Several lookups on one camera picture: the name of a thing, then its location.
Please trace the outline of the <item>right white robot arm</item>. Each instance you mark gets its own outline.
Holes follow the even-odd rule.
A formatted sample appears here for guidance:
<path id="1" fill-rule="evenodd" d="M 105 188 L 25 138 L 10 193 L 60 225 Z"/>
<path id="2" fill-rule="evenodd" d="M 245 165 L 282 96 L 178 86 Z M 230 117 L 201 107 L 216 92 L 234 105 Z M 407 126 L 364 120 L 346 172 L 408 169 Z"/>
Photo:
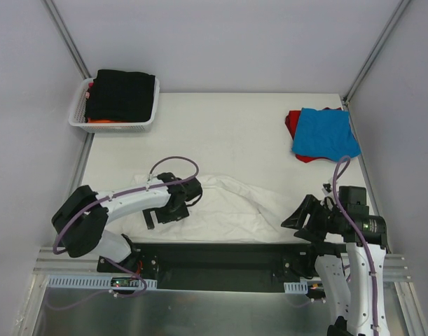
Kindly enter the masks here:
<path id="1" fill-rule="evenodd" d="M 289 271 L 321 279 L 330 305 L 328 335 L 389 335 L 382 289 L 387 228 L 370 213 L 366 189 L 341 186 L 338 199 L 306 195 L 281 226 L 309 243 Z"/>

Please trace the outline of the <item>white plastic basket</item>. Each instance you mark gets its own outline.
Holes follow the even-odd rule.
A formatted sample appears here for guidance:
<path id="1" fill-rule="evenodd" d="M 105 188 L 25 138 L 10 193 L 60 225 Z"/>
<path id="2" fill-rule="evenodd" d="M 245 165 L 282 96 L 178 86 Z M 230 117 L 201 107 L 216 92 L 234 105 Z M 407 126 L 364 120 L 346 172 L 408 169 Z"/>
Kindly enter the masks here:
<path id="1" fill-rule="evenodd" d="M 76 89 L 68 108 L 68 122 L 90 134 L 96 133 L 142 133 L 150 132 L 158 110 L 160 81 L 156 78 L 150 119 L 146 122 L 93 123 L 85 122 L 86 92 L 94 78 L 86 78 Z"/>

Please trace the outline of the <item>white t shirt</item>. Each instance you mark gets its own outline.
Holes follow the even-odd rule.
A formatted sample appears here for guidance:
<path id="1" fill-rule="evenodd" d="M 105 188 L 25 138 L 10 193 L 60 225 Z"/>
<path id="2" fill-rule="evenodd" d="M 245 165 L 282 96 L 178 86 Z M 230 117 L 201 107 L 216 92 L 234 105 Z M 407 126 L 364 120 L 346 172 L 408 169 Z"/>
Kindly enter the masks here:
<path id="1" fill-rule="evenodd" d="M 281 226 L 298 207 L 298 198 L 242 183 L 229 176 L 200 178 L 203 196 L 189 217 L 156 224 L 149 230 L 141 212 L 107 225 L 134 242 L 298 243 L 294 231 Z"/>

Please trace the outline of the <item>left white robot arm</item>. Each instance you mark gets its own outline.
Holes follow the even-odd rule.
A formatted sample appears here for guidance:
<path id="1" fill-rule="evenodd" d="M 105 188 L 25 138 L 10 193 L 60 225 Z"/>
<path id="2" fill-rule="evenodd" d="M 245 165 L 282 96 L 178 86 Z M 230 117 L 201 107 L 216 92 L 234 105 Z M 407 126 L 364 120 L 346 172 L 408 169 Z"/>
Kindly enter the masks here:
<path id="1" fill-rule="evenodd" d="M 188 208 L 199 202 L 202 194 L 202 185 L 195 177 L 181 179 L 170 172 L 136 188 L 117 191 L 96 192 L 82 185 L 51 219 L 57 232 L 53 253 L 67 253 L 71 258 L 96 253 L 120 271 L 130 272 L 138 262 L 130 238 L 114 234 L 106 226 L 138 212 L 149 230 L 154 228 L 154 220 L 161 224 L 180 221 L 189 216 Z"/>

